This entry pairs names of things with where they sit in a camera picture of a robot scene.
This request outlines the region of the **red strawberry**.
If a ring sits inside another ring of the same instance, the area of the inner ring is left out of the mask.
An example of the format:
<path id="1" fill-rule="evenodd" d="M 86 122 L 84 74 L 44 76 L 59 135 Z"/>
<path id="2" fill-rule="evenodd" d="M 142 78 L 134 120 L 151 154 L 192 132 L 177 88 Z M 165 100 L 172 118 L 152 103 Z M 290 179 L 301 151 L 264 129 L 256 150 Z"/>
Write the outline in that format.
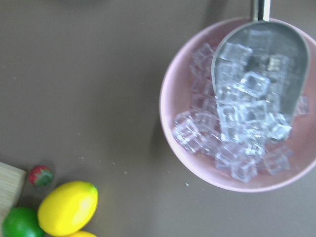
<path id="1" fill-rule="evenodd" d="M 50 168 L 45 165 L 39 165 L 31 169 L 28 175 L 30 184 L 36 187 L 43 187 L 49 185 L 54 178 Z"/>

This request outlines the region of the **yellow lemon upper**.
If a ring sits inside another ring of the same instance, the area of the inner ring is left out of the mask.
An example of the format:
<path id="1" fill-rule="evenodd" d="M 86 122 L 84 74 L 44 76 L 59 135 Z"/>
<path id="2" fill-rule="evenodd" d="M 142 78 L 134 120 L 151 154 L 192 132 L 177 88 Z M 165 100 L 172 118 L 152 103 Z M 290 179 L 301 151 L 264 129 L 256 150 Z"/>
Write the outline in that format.
<path id="1" fill-rule="evenodd" d="M 92 183 L 65 183 L 48 194 L 39 205 L 39 226 L 53 237 L 71 235 L 92 219 L 98 198 L 98 188 Z"/>

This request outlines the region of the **pink bowl of ice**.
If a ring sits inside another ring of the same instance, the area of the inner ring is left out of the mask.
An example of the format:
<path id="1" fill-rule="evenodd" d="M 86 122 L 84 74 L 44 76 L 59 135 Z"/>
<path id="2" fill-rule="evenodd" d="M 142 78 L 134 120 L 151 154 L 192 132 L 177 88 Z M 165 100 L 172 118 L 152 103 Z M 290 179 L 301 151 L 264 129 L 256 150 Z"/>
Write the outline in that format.
<path id="1" fill-rule="evenodd" d="M 253 55 L 276 56 L 264 23 L 229 19 L 204 29 L 178 52 L 160 92 L 160 120 L 177 158 L 210 184 L 236 192 L 286 186 L 316 166 L 316 42 L 299 31 L 310 60 L 306 82 L 281 71 L 281 81 L 246 69 Z M 194 94 L 190 60 L 215 43 L 212 96 Z"/>

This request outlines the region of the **metal ice scoop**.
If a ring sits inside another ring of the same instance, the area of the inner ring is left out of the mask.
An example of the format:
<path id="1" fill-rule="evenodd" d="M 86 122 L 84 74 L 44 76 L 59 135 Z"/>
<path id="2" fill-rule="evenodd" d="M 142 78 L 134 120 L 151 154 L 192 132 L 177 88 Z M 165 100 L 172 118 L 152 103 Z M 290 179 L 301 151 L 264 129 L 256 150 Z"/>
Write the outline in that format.
<path id="1" fill-rule="evenodd" d="M 261 123 L 273 141 L 288 138 L 310 71 L 310 49 L 293 27 L 270 19 L 270 2 L 252 2 L 252 15 L 220 42 L 212 61 L 223 126 L 253 131 Z"/>

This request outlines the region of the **wooden cutting board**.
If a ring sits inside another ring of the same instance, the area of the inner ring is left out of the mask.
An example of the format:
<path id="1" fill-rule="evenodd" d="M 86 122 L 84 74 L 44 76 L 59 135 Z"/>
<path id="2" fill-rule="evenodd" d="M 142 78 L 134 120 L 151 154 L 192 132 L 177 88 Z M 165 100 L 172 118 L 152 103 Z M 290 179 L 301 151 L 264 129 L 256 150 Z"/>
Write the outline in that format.
<path id="1" fill-rule="evenodd" d="M 19 201 L 27 176 L 27 172 L 0 163 L 0 223 L 2 224 L 8 212 Z"/>

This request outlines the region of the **green lime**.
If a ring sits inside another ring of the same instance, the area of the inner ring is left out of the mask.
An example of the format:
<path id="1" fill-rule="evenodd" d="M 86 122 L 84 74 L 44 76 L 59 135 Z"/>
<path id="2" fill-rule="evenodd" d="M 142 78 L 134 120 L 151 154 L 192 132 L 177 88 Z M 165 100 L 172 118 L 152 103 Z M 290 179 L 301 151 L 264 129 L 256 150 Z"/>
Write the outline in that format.
<path id="1" fill-rule="evenodd" d="M 27 207 L 12 208 L 2 223 L 3 237 L 43 237 L 37 212 Z"/>

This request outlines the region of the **yellow lemon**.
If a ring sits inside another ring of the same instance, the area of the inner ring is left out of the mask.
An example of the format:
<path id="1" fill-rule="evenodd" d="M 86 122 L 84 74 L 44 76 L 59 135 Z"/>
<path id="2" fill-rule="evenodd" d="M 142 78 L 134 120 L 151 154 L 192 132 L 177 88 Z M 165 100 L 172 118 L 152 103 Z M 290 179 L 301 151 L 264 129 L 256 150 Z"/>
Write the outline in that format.
<path id="1" fill-rule="evenodd" d="M 39 226 L 53 237 L 71 235 L 92 219 L 98 198 L 98 188 L 92 183 L 65 183 L 48 194 L 39 205 Z"/>
<path id="2" fill-rule="evenodd" d="M 80 230 L 80 231 L 77 231 L 77 232 L 69 235 L 68 237 L 97 237 L 97 236 L 91 232 Z"/>

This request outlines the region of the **yellow lemon lower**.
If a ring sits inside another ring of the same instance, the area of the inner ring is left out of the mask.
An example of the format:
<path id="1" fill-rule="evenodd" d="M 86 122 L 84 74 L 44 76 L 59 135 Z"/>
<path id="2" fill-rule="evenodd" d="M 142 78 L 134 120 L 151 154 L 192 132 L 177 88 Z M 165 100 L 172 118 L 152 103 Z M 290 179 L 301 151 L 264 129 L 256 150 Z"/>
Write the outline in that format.
<path id="1" fill-rule="evenodd" d="M 77 232 L 69 235 L 68 237 L 97 237 L 97 236 L 91 232 L 80 230 L 80 231 L 77 231 Z"/>

